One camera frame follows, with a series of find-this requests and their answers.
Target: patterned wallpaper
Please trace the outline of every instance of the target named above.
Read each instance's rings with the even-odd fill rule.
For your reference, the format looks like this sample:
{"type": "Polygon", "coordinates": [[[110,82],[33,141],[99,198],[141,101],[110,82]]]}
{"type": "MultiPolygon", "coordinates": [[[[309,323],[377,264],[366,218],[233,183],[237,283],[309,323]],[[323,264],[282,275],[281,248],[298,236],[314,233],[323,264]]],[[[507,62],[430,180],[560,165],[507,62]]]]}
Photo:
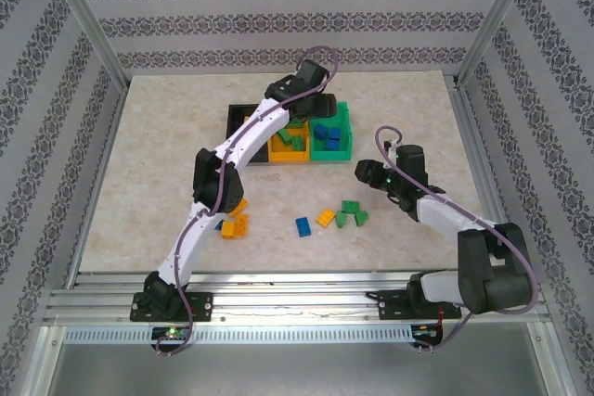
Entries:
{"type": "Polygon", "coordinates": [[[89,2],[132,74],[284,71],[318,44],[344,70],[454,74],[493,0],[89,2]]]}
{"type": "Polygon", "coordinates": [[[514,0],[467,86],[580,394],[594,394],[591,2],[514,0]]]}
{"type": "Polygon", "coordinates": [[[121,98],[65,0],[0,0],[0,395],[63,287],[121,98]]]}

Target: yellow lego brick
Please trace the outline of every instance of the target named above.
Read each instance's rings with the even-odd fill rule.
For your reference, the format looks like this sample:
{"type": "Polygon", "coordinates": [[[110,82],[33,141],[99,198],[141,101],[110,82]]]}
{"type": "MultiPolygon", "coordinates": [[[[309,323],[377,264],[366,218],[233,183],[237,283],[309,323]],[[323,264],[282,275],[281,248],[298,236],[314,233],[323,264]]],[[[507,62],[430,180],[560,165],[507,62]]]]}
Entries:
{"type": "Polygon", "coordinates": [[[235,233],[235,223],[233,222],[223,222],[223,226],[221,226],[221,237],[225,240],[232,240],[235,233]]]}
{"type": "Polygon", "coordinates": [[[248,235],[248,216],[241,214],[235,219],[235,227],[233,228],[233,236],[248,235]]]}
{"type": "Polygon", "coordinates": [[[334,215],[336,215],[336,213],[334,213],[332,209],[324,209],[324,211],[319,214],[316,221],[322,226],[327,227],[334,218],[334,215]]]}
{"type": "Polygon", "coordinates": [[[229,213],[229,217],[238,216],[239,213],[247,207],[248,207],[248,200],[245,198],[242,198],[240,204],[238,204],[238,206],[229,213]]]}

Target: cable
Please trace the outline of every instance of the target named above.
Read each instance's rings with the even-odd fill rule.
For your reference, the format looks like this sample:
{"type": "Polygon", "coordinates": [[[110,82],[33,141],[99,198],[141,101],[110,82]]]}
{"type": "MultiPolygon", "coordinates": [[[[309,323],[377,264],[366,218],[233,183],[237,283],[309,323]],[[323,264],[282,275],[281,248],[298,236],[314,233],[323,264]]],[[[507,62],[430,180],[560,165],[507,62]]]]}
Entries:
{"type": "Polygon", "coordinates": [[[181,250],[181,246],[182,243],[184,241],[184,238],[186,237],[187,232],[190,230],[190,228],[194,225],[194,223],[202,216],[202,215],[207,215],[209,217],[214,216],[218,210],[219,207],[221,206],[221,201],[223,200],[223,188],[224,188],[224,181],[225,181],[225,168],[226,168],[226,161],[229,158],[229,155],[231,153],[233,153],[233,148],[235,147],[235,145],[239,142],[239,140],[259,121],[261,121],[263,118],[265,118],[266,116],[268,116],[270,113],[272,113],[274,110],[279,109],[281,107],[286,106],[287,104],[296,101],[297,99],[301,99],[303,97],[312,95],[313,93],[317,93],[319,91],[324,90],[324,88],[326,88],[326,85],[328,85],[330,83],[330,81],[332,81],[332,79],[334,78],[334,76],[336,76],[336,73],[338,71],[338,66],[339,66],[339,55],[338,52],[334,49],[331,48],[329,46],[326,45],[316,45],[316,46],[312,46],[311,48],[308,48],[307,50],[305,50],[302,54],[302,56],[299,58],[299,60],[297,61],[297,69],[299,70],[299,68],[301,67],[301,64],[303,63],[303,61],[305,60],[305,58],[307,57],[307,55],[311,54],[314,51],[317,50],[327,50],[330,51],[330,53],[332,54],[332,71],[330,72],[330,74],[328,75],[328,77],[317,87],[314,88],[310,88],[309,90],[300,93],[298,95],[292,96],[288,99],[285,99],[282,102],[279,102],[278,104],[276,104],[275,106],[271,107],[270,109],[266,110],[264,113],[258,115],[258,119],[256,120],[252,120],[250,122],[248,122],[248,125],[246,125],[243,130],[241,130],[238,135],[233,139],[233,141],[231,142],[231,144],[229,145],[229,147],[226,149],[225,151],[225,155],[223,156],[223,160],[221,161],[221,169],[219,170],[219,186],[218,186],[218,191],[217,191],[217,195],[216,195],[216,201],[214,203],[214,206],[212,209],[210,209],[209,211],[205,209],[202,209],[201,211],[199,211],[196,216],[194,218],[192,218],[192,220],[190,220],[190,222],[186,225],[186,227],[184,228],[184,230],[182,231],[181,235],[179,236],[179,239],[177,240],[177,245],[175,246],[175,253],[174,253],[174,276],[175,276],[175,286],[177,287],[177,292],[179,293],[179,297],[182,299],[182,301],[184,302],[184,306],[186,307],[186,311],[187,311],[187,334],[186,334],[186,338],[185,340],[173,351],[170,352],[164,352],[160,350],[160,345],[161,342],[163,340],[166,340],[167,337],[161,337],[157,340],[157,344],[155,345],[155,350],[157,351],[157,355],[167,355],[167,356],[174,356],[178,353],[180,353],[185,347],[186,345],[189,343],[191,337],[192,337],[192,330],[193,330],[193,326],[194,326],[194,319],[192,317],[192,308],[189,304],[189,302],[187,301],[186,298],[186,294],[184,292],[184,289],[182,289],[181,284],[180,284],[180,280],[179,280],[179,267],[178,267],[178,260],[179,260],[179,251],[181,250]]]}
{"type": "MultiPolygon", "coordinates": [[[[439,196],[438,194],[435,194],[434,192],[429,190],[427,187],[425,187],[424,185],[419,183],[417,180],[415,180],[414,178],[409,176],[406,172],[404,172],[398,166],[396,166],[396,164],[392,160],[390,160],[390,157],[388,157],[388,155],[386,155],[386,153],[384,152],[383,147],[381,145],[380,133],[382,130],[391,130],[393,132],[396,132],[400,136],[401,140],[402,140],[402,133],[398,129],[396,129],[395,127],[393,127],[391,125],[383,125],[375,132],[375,144],[378,147],[378,150],[380,151],[383,158],[390,165],[390,167],[392,167],[400,176],[402,176],[403,178],[408,180],[410,183],[415,185],[417,188],[422,190],[425,194],[429,195],[430,197],[435,198],[437,201],[439,201],[442,204],[446,204],[447,206],[452,208],[454,211],[456,211],[460,215],[468,218],[472,222],[477,223],[483,229],[486,229],[491,234],[493,234],[501,243],[503,243],[505,246],[507,246],[511,250],[513,255],[515,255],[518,258],[518,260],[520,261],[520,263],[526,270],[526,273],[528,274],[528,278],[530,279],[530,288],[532,289],[532,297],[531,297],[530,301],[523,308],[519,308],[517,310],[501,310],[501,311],[498,311],[498,313],[501,313],[501,314],[524,314],[524,313],[527,313],[530,310],[532,310],[535,307],[536,302],[538,300],[538,292],[537,292],[538,282],[536,279],[535,271],[534,271],[534,269],[532,269],[532,266],[530,265],[528,260],[526,260],[526,258],[522,255],[522,253],[515,246],[513,246],[513,244],[508,239],[506,239],[503,235],[501,235],[498,232],[498,230],[496,230],[494,227],[489,226],[488,224],[483,222],[481,219],[474,216],[473,214],[466,211],[465,209],[461,208],[458,204],[454,203],[453,201],[450,201],[448,199],[445,199],[445,198],[439,196]]],[[[466,316],[466,318],[459,325],[457,325],[454,328],[454,330],[447,336],[447,338],[445,338],[445,340],[443,340],[439,345],[432,347],[431,349],[424,349],[423,351],[435,351],[435,350],[439,350],[440,348],[444,347],[451,339],[453,339],[458,334],[460,329],[462,329],[466,325],[466,323],[469,321],[469,319],[472,316],[473,316],[473,314],[469,313],[466,316]]]]}

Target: green lego brick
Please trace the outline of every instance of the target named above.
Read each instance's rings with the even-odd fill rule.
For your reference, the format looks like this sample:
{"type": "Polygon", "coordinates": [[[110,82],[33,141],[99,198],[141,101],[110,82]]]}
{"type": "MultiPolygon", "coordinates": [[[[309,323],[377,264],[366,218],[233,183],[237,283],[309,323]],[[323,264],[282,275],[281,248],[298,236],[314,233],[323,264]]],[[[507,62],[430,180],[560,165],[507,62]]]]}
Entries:
{"type": "Polygon", "coordinates": [[[305,144],[303,143],[303,138],[300,136],[294,136],[292,139],[293,143],[293,150],[296,152],[303,152],[305,150],[305,144]]]}
{"type": "Polygon", "coordinates": [[[359,211],[355,214],[356,227],[361,227],[363,223],[368,219],[369,215],[366,211],[359,211]]]}
{"type": "Polygon", "coordinates": [[[349,216],[344,212],[336,212],[336,215],[334,216],[334,221],[336,222],[336,225],[340,228],[344,226],[344,224],[346,223],[346,219],[348,217],[349,216]]]}
{"type": "Polygon", "coordinates": [[[288,146],[291,143],[291,135],[285,129],[280,129],[277,132],[277,135],[285,146],[288,146]]]}
{"type": "Polygon", "coordinates": [[[342,211],[344,213],[357,213],[361,206],[359,205],[358,201],[343,201],[342,202],[342,211]]]}
{"type": "Polygon", "coordinates": [[[302,129],[305,125],[305,118],[295,118],[290,120],[285,129],[302,129]]]}

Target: table surface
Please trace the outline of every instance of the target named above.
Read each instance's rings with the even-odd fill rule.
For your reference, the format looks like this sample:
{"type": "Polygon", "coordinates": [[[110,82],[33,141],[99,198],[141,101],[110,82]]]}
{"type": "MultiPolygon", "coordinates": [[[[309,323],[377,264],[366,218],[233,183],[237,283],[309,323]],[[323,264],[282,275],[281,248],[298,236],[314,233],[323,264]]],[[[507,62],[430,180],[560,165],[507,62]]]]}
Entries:
{"type": "MultiPolygon", "coordinates": [[[[194,158],[225,138],[229,104],[257,103],[278,74],[136,76],[133,79],[81,271],[152,271],[175,242],[192,201],[194,158]]],[[[327,88],[346,101],[353,158],[343,164],[249,165],[241,173],[250,202],[248,235],[213,232],[196,270],[314,271],[455,267],[457,248],[412,221],[385,194],[359,183],[358,160],[380,159],[375,130],[391,124],[423,146],[430,184],[481,212],[442,73],[339,73],[327,88]],[[322,228],[316,217],[343,199],[361,202],[368,221],[322,228]],[[312,235],[299,238],[306,216],[312,235]]],[[[382,139],[392,139],[389,133],[382,139]]]]}

